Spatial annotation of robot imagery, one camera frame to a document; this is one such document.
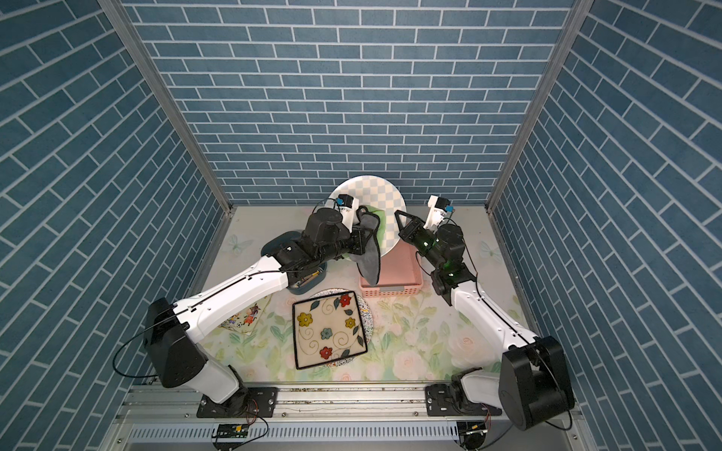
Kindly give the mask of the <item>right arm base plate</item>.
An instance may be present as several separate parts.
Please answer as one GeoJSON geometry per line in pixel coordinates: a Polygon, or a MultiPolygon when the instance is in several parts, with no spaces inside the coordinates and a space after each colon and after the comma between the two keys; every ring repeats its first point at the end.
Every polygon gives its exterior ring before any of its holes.
{"type": "Polygon", "coordinates": [[[425,387],[426,411],[430,417],[440,416],[500,416],[502,409],[484,403],[472,402],[462,387],[464,373],[451,377],[445,383],[425,387]]]}

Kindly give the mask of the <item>round multicolour squiggle plate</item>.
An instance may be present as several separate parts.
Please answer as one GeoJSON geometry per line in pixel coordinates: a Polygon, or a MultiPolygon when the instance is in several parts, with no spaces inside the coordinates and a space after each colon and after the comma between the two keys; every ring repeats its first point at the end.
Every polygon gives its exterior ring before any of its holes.
{"type": "MultiPolygon", "coordinates": [[[[314,297],[339,294],[339,293],[342,293],[342,291],[344,291],[344,289],[340,289],[340,288],[324,289],[323,291],[316,292],[314,294],[314,297]]],[[[373,334],[373,327],[374,327],[372,312],[370,311],[368,304],[361,297],[360,294],[357,294],[356,299],[358,302],[359,315],[361,317],[363,330],[364,330],[364,334],[365,334],[365,340],[367,343],[367,350],[369,351],[370,343],[372,343],[372,334],[373,334]]],[[[336,368],[337,366],[343,366],[343,365],[351,363],[353,361],[353,359],[355,359],[355,357],[351,356],[351,357],[348,357],[345,359],[336,360],[335,362],[329,362],[326,364],[326,366],[328,366],[329,368],[336,368]]]]}

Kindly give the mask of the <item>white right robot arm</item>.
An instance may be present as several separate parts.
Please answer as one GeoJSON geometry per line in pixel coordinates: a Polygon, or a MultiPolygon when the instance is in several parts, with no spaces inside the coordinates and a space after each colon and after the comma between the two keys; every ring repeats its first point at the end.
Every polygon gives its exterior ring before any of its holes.
{"type": "Polygon", "coordinates": [[[397,210],[395,219],[400,239],[434,267],[435,293],[464,315],[499,356],[498,373],[475,369],[455,379],[457,409],[498,408],[519,430],[571,413],[575,396],[560,342],[523,327],[481,289],[464,260],[468,247],[461,227],[436,210],[425,220],[397,210]]]}

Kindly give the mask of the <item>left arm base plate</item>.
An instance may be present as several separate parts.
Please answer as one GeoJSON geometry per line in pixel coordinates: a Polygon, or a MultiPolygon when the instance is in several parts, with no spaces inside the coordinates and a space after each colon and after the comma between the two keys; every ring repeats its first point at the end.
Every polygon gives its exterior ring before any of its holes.
{"type": "Polygon", "coordinates": [[[278,388],[273,386],[242,386],[223,403],[215,403],[208,396],[203,396],[197,418],[271,418],[276,409],[278,392],[278,388]]]}

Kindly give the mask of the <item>round grey checkered plate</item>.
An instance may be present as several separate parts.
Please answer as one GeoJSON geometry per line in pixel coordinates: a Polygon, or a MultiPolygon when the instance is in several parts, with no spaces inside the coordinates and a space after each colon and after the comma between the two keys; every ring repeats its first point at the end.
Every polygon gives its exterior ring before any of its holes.
{"type": "Polygon", "coordinates": [[[380,177],[362,175],[342,182],[330,197],[338,198],[339,195],[351,195],[381,219],[377,233],[381,256],[390,252],[400,240],[395,212],[406,212],[405,201],[397,187],[380,177]]]}

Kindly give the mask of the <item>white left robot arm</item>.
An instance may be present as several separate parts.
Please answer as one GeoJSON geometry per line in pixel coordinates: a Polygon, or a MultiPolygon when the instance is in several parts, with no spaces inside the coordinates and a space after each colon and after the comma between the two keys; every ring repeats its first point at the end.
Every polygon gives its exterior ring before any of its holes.
{"type": "Polygon", "coordinates": [[[153,302],[142,337],[161,385],[192,388],[216,404],[240,395],[241,377],[199,343],[231,316],[303,281],[332,259],[348,256],[366,280],[377,281],[380,225],[380,217],[365,207],[351,213],[320,208],[299,235],[277,237],[271,250],[240,274],[174,304],[164,298],[153,302]]]}

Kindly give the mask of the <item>square floral plate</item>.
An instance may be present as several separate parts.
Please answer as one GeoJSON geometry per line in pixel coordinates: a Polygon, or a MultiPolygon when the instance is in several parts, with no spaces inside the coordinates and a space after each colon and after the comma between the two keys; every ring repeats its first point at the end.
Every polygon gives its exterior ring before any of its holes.
{"type": "Polygon", "coordinates": [[[365,320],[354,291],[319,294],[293,305],[298,370],[345,362],[369,351],[365,320]]]}

